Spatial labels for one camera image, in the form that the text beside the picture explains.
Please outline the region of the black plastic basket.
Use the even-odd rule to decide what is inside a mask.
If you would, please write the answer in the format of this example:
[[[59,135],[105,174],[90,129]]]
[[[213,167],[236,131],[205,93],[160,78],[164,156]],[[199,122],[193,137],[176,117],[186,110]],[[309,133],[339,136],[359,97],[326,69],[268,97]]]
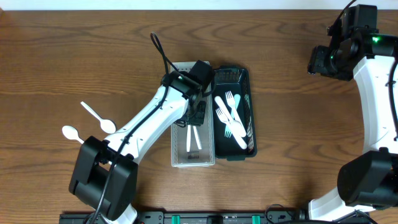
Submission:
[[[248,70],[234,65],[221,66],[215,70],[215,82],[211,87],[214,89],[211,95],[213,100],[216,96],[220,96],[226,102],[225,93],[227,91],[241,96],[237,111],[246,131],[246,136],[243,139],[248,145],[246,149],[241,149],[233,135],[230,138],[226,138],[224,136],[226,125],[219,120],[214,111],[213,125],[216,157],[229,161],[243,161],[247,157],[254,157],[257,154],[257,144]]]

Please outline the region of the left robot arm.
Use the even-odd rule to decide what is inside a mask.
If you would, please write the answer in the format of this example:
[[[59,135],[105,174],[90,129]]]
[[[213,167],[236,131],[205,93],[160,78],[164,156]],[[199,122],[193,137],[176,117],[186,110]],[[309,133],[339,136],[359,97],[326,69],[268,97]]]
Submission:
[[[153,99],[130,122],[102,141],[90,136],[81,142],[69,191],[94,208],[84,223],[134,223],[131,202],[141,159],[170,125],[197,114],[214,76],[212,70],[166,74]]]

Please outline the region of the white plastic fork top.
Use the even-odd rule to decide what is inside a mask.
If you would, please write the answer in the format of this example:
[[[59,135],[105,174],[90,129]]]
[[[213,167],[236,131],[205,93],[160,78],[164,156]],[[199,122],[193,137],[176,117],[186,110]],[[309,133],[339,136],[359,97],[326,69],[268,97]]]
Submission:
[[[239,94],[235,94],[234,95],[234,100],[235,100],[235,109],[238,109],[239,106],[239,102],[240,102],[241,96]],[[226,138],[230,138],[232,136],[231,130],[229,129],[229,127],[225,126],[224,129],[224,136]]]

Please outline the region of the white plastic fork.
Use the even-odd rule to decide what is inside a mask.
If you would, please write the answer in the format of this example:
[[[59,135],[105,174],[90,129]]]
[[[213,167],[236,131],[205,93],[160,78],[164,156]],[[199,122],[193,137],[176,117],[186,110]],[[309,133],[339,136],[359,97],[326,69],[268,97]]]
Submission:
[[[235,100],[234,100],[234,94],[232,94],[231,91],[227,91],[225,93],[226,95],[226,101],[228,106],[231,108],[231,116],[238,121],[240,124],[242,124],[242,121],[238,115],[238,111],[235,109]]]
[[[216,109],[216,114],[217,114],[219,120],[221,122],[223,122],[229,128],[229,130],[231,131],[231,134],[235,138],[235,140],[238,143],[238,145],[240,146],[240,148],[246,149],[248,145],[246,144],[244,139],[240,136],[240,134],[238,133],[238,130],[234,127],[232,122],[227,118],[227,116],[224,114],[224,112],[222,111],[221,108]]]
[[[238,109],[239,106],[239,102],[240,102],[241,96],[239,94],[235,94],[234,95],[234,100],[235,100],[235,109]],[[232,136],[231,130],[229,129],[229,127],[225,126],[224,129],[224,136],[226,138],[230,138]]]

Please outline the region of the white plastic utensil handle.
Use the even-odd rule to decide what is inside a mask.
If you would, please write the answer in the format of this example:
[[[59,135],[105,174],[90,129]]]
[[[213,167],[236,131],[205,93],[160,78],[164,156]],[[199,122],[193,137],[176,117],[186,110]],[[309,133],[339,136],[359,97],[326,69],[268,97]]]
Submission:
[[[88,104],[86,104],[84,101],[81,101],[80,104],[84,109],[89,112],[94,118],[96,118],[99,121],[100,128],[102,131],[104,131],[107,134],[113,134],[116,132],[116,125],[113,121],[110,119],[103,119],[95,110],[93,110]]]

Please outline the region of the white plastic spoon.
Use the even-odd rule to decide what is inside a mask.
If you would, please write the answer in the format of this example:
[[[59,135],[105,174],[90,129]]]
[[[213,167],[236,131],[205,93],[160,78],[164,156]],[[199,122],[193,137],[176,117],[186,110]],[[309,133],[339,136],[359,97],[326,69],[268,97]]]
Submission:
[[[215,103],[218,105],[219,108],[222,109],[224,114],[227,116],[227,118],[232,122],[234,127],[238,130],[238,133],[240,136],[243,138],[246,136],[246,131],[243,129],[243,125],[240,124],[238,121],[236,121],[234,118],[232,118],[231,113],[228,111],[224,101],[221,99],[220,96],[215,97]]]
[[[187,140],[186,140],[187,152],[190,152],[190,146],[191,146],[191,126],[187,125]]]
[[[76,140],[80,144],[84,143],[84,140],[79,136],[77,129],[73,126],[63,126],[62,133],[69,140]]]
[[[200,135],[198,133],[198,129],[197,129],[196,126],[193,127],[193,132],[194,132],[194,135],[195,135],[195,141],[196,141],[196,144],[197,144],[197,148],[198,148],[198,150],[202,150],[202,145],[201,145],[201,141],[200,141]]]

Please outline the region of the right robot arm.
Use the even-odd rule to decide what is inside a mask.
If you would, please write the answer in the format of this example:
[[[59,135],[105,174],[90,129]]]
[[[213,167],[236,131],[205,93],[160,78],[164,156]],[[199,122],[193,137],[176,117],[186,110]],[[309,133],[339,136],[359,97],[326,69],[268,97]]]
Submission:
[[[397,37],[377,29],[330,33],[315,47],[308,72],[357,84],[364,124],[363,153],[345,164],[337,186],[308,204],[311,220],[397,206]]]

